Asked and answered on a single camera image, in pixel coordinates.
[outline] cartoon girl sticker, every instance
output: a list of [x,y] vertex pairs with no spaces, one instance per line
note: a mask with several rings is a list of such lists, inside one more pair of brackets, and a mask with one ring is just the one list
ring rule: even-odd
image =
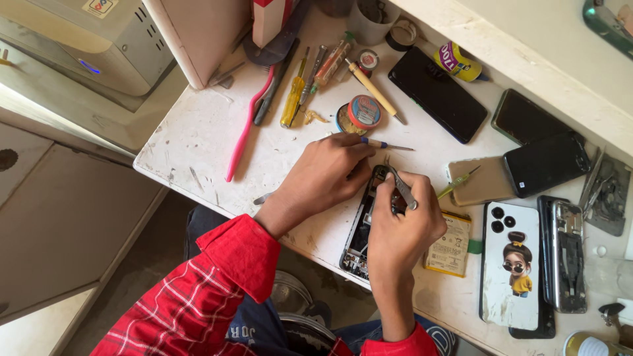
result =
[[523,245],[525,234],[518,231],[508,233],[510,243],[503,248],[503,269],[510,272],[512,295],[527,298],[532,291],[532,280],[527,275],[532,270],[532,252]]

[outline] yellow screwdriver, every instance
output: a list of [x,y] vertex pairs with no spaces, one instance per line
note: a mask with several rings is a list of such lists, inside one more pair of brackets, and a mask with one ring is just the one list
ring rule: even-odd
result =
[[461,183],[464,183],[470,177],[471,174],[475,173],[475,171],[479,169],[479,167],[481,166],[480,165],[477,166],[477,168],[471,170],[470,172],[464,174],[461,177],[457,177],[454,181],[450,182],[446,186],[446,188],[444,188],[444,190],[442,190],[441,192],[437,194],[437,199],[441,199],[443,196],[450,193],[456,186],[459,186]]
[[303,81],[303,68],[306,66],[306,60],[308,59],[308,52],[310,52],[310,47],[306,48],[306,55],[303,57],[301,61],[301,67],[299,67],[299,73],[292,80],[292,87],[290,89],[290,93],[288,94],[288,98],[285,100],[284,112],[281,114],[281,127],[288,129],[292,125],[292,121],[294,120],[294,116],[296,113],[296,109],[299,105],[299,98],[301,97],[301,90],[306,85]]

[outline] glue tube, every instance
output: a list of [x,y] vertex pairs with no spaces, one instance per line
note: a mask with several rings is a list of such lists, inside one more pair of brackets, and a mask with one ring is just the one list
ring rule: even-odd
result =
[[472,82],[475,79],[489,80],[481,72],[481,64],[462,56],[460,47],[453,41],[440,47],[433,54],[433,58],[445,71],[465,82]]
[[327,84],[327,82],[336,73],[339,65],[343,62],[348,52],[354,46],[354,35],[350,31],[345,31],[345,38],[343,38],[338,46],[334,48],[330,56],[325,60],[321,69],[315,75],[315,83],[312,85],[310,94],[314,94],[318,88]]

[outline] floor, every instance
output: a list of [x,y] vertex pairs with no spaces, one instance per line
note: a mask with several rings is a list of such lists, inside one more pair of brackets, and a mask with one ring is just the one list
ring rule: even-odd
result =
[[[195,202],[174,191],[167,194],[62,352],[63,356],[90,354],[143,293],[182,263],[185,222],[195,206]],[[287,248],[282,248],[277,268],[297,277],[313,299],[330,306],[333,329],[366,321],[377,309],[371,292]]]
[[3,356],[49,355],[93,289],[0,326]]

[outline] gold phone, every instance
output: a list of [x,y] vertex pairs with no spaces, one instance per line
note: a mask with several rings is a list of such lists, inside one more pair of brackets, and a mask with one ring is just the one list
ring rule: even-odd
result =
[[453,190],[452,197],[457,206],[517,197],[506,172],[503,156],[451,162],[446,166],[446,176],[452,182],[479,165],[481,168]]

